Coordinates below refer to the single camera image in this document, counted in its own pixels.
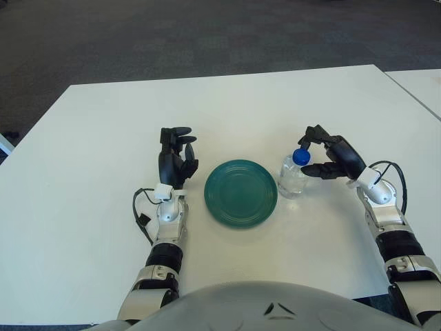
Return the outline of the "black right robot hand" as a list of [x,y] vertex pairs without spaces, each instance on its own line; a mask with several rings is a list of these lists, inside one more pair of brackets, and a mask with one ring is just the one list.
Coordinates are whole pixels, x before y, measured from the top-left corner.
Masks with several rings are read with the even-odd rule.
[[308,177],[324,180],[347,177],[356,180],[367,167],[362,157],[344,137],[330,135],[320,125],[308,126],[304,136],[298,141],[300,147],[306,150],[312,143],[323,144],[330,161],[303,166],[301,171]]

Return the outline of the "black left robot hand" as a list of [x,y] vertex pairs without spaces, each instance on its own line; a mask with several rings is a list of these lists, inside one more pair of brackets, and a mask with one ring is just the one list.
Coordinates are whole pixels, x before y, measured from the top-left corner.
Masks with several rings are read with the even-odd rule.
[[184,183],[198,169],[192,143],[196,137],[190,135],[190,127],[161,128],[161,152],[158,156],[159,178],[162,184],[182,190]]

